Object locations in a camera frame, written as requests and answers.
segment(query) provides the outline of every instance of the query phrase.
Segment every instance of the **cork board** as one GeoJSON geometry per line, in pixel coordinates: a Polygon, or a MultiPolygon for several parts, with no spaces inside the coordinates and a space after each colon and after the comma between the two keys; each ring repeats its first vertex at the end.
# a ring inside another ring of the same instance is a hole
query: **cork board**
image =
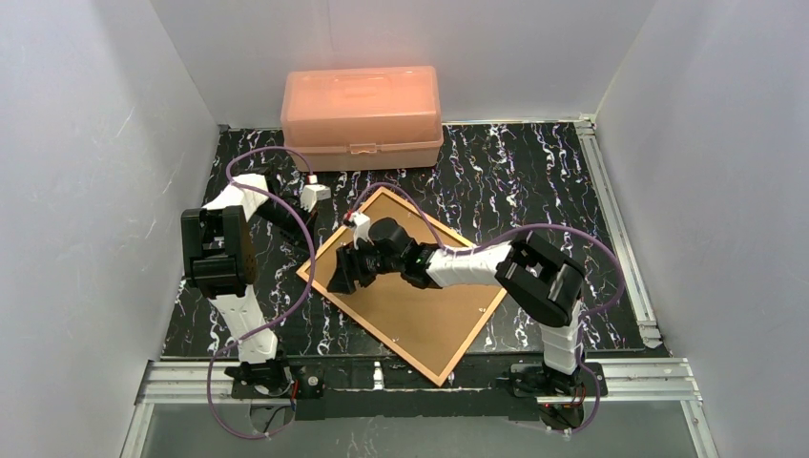
{"type": "MultiPolygon", "coordinates": [[[[371,221],[394,218],[415,240],[434,240],[415,209],[386,189],[374,193],[360,209],[371,221]]],[[[472,244],[436,219],[429,220],[446,245],[472,244]]],[[[329,293],[325,286],[334,275],[336,251],[352,238],[351,231],[341,226],[323,243],[313,287],[435,385],[442,385],[506,291],[482,285],[419,289],[397,274],[387,274],[351,295],[329,293]]],[[[309,280],[309,261],[298,275],[309,280]]]]}

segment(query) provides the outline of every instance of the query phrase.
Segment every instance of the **gray wall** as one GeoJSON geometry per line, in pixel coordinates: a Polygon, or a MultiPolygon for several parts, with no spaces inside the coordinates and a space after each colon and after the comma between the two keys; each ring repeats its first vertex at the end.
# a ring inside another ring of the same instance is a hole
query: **gray wall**
{"type": "Polygon", "coordinates": [[[148,0],[5,0],[0,88],[0,454],[118,456],[217,127],[148,0]]]}
{"type": "Polygon", "coordinates": [[[444,120],[594,113],[654,0],[152,0],[219,124],[277,127],[297,70],[433,65],[444,120]]]}
{"type": "Polygon", "coordinates": [[[723,456],[805,456],[809,4],[661,0],[598,135],[723,456]]]}

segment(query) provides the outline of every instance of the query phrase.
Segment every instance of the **purple cable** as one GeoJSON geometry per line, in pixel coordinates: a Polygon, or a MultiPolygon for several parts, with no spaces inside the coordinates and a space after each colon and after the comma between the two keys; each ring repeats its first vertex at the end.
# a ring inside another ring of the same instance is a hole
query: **purple cable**
{"type": "Polygon", "coordinates": [[[267,196],[268,198],[270,198],[271,200],[276,202],[278,205],[280,205],[281,208],[283,208],[284,210],[289,212],[290,215],[292,215],[292,217],[295,219],[295,222],[298,224],[298,226],[303,231],[303,236],[306,238],[306,245],[309,248],[309,260],[311,262],[311,264],[309,266],[309,281],[306,282],[306,286],[304,286],[303,292],[301,293],[301,296],[298,298],[297,301],[295,301],[295,303],[291,307],[289,307],[289,309],[287,311],[280,314],[280,316],[275,318],[270,323],[266,323],[266,324],[264,324],[262,326],[257,327],[256,329],[253,329],[250,332],[247,332],[243,336],[237,338],[233,343],[231,343],[229,345],[226,345],[223,348],[217,350],[214,353],[214,356],[211,357],[211,362],[208,363],[208,375],[207,375],[207,378],[205,380],[205,394],[207,395],[207,398],[208,398],[208,407],[211,409],[211,413],[214,415],[214,418],[217,420],[217,423],[219,423],[219,425],[224,430],[226,430],[227,432],[233,434],[236,437],[239,437],[240,439],[253,439],[253,440],[264,439],[264,438],[266,438],[266,437],[268,437],[270,435],[273,435],[273,434],[281,431],[284,427],[280,427],[278,429],[275,429],[271,433],[253,435],[253,434],[244,434],[244,433],[238,432],[235,429],[229,427],[227,424],[225,424],[225,422],[222,420],[222,418],[219,417],[219,413],[217,412],[217,408],[214,405],[214,397],[211,394],[211,376],[213,375],[213,372],[214,372],[214,362],[217,360],[217,357],[219,357],[219,356],[223,355],[224,353],[226,353],[226,352],[232,350],[233,348],[237,347],[239,345],[239,342],[244,341],[246,339],[249,339],[250,337],[260,333],[264,329],[269,329],[269,328],[275,326],[276,324],[281,323],[282,321],[286,320],[287,317],[289,317],[290,315],[295,313],[295,311],[298,309],[298,307],[301,306],[303,301],[309,295],[309,291],[312,289],[312,282],[315,280],[315,260],[316,260],[315,243],[312,241],[312,238],[309,236],[309,231],[306,229],[306,224],[303,222],[301,217],[299,217],[298,214],[295,212],[295,210],[293,210],[293,208],[290,207],[289,204],[284,202],[281,198],[273,195],[272,193],[268,193],[267,191],[264,191],[263,189],[257,188],[255,186],[249,186],[249,185],[246,185],[246,184],[238,183],[238,182],[233,180],[233,176],[231,175],[231,168],[233,167],[233,165],[236,162],[238,162],[238,161],[240,161],[240,160],[242,160],[242,159],[244,159],[244,158],[246,158],[248,156],[252,156],[252,155],[254,155],[256,153],[260,153],[262,151],[268,151],[268,150],[283,150],[283,151],[286,151],[286,152],[288,152],[288,153],[290,153],[292,155],[298,156],[306,163],[306,167],[309,170],[312,170],[312,168],[311,168],[311,166],[309,166],[309,162],[306,160],[306,158],[301,156],[297,151],[291,150],[291,149],[286,148],[286,147],[281,147],[281,146],[267,146],[267,147],[263,147],[263,148],[257,148],[257,149],[252,150],[252,151],[248,151],[247,153],[245,153],[245,154],[243,154],[241,156],[237,156],[236,158],[234,158],[233,160],[228,162],[227,168],[225,168],[225,175],[227,176],[228,181],[229,181],[230,184],[233,184],[234,186],[236,186],[236,187],[238,187],[240,189],[246,189],[246,190],[249,190],[249,191],[253,191],[255,193],[259,193],[259,194],[261,194],[263,196],[267,196]]]}
{"type": "MultiPolygon", "coordinates": [[[[613,308],[618,303],[618,301],[620,301],[621,296],[624,295],[624,291],[626,290],[627,283],[626,283],[626,278],[624,277],[624,271],[621,270],[621,263],[618,261],[618,258],[610,250],[610,248],[607,248],[607,245],[605,245],[601,240],[593,237],[592,235],[590,235],[590,234],[588,234],[588,233],[586,233],[586,232],[584,232],[582,230],[575,229],[573,227],[565,226],[565,225],[562,225],[562,224],[550,224],[550,223],[526,224],[524,226],[515,227],[513,229],[510,229],[510,230],[506,231],[505,233],[495,237],[494,239],[489,240],[489,241],[487,241],[487,242],[485,242],[485,243],[483,243],[483,244],[481,244],[479,246],[476,246],[474,248],[453,250],[451,248],[447,248],[447,247],[444,246],[444,244],[441,242],[441,239],[439,239],[438,234],[433,229],[432,224],[430,224],[429,220],[427,220],[427,217],[426,217],[425,213],[422,211],[421,208],[419,208],[419,206],[416,204],[416,202],[413,200],[413,198],[411,198],[407,194],[407,192],[405,192],[405,190],[403,190],[399,186],[396,186],[395,184],[380,182],[380,183],[374,183],[374,184],[368,186],[360,194],[360,196],[357,198],[357,200],[354,201],[353,210],[356,211],[360,207],[360,203],[362,203],[363,199],[372,190],[374,190],[376,188],[379,188],[379,187],[390,188],[393,191],[405,196],[407,198],[407,200],[414,207],[416,207],[416,210],[418,210],[419,215],[422,217],[422,220],[425,222],[425,224],[429,228],[430,233],[432,233],[433,237],[435,237],[436,242],[438,243],[438,245],[442,249],[444,249],[447,253],[452,253],[452,254],[454,254],[456,256],[471,255],[471,254],[476,253],[476,252],[478,252],[478,251],[480,251],[482,249],[489,248],[490,246],[496,245],[497,243],[501,243],[503,241],[506,241],[507,239],[511,239],[516,234],[518,234],[520,232],[531,231],[531,230],[534,230],[534,229],[547,229],[547,230],[551,230],[551,231],[569,232],[569,233],[574,234],[574,235],[576,235],[576,236],[578,236],[578,237],[580,237],[582,239],[585,239],[585,240],[589,241],[590,243],[595,245],[596,248],[598,248],[605,255],[607,255],[607,258],[610,260],[610,263],[615,268],[615,273],[618,276],[618,287],[615,288],[615,294],[612,295],[612,297],[610,298],[609,301],[607,301],[607,303],[604,303],[603,305],[595,307],[593,309],[581,312],[579,314],[580,318],[590,317],[590,316],[595,315],[597,313],[606,312],[607,310],[613,308]]],[[[581,339],[582,339],[582,333],[581,333],[581,330],[579,330],[578,331],[577,341],[579,343],[581,343],[581,339]]],[[[579,427],[571,429],[570,430],[571,433],[579,432],[582,429],[584,429],[585,427],[587,427],[592,422],[592,420],[595,418],[595,414],[598,412],[598,407],[601,405],[601,385],[598,383],[598,378],[596,377],[595,372],[593,372],[589,367],[587,367],[584,364],[584,362],[582,361],[581,353],[582,352],[580,352],[578,350],[576,351],[576,363],[578,364],[579,367],[581,367],[582,370],[584,370],[585,372],[587,372],[588,374],[590,374],[592,376],[592,380],[595,383],[595,403],[592,406],[592,412],[587,417],[587,420],[582,422],[582,424],[579,427]]]]}

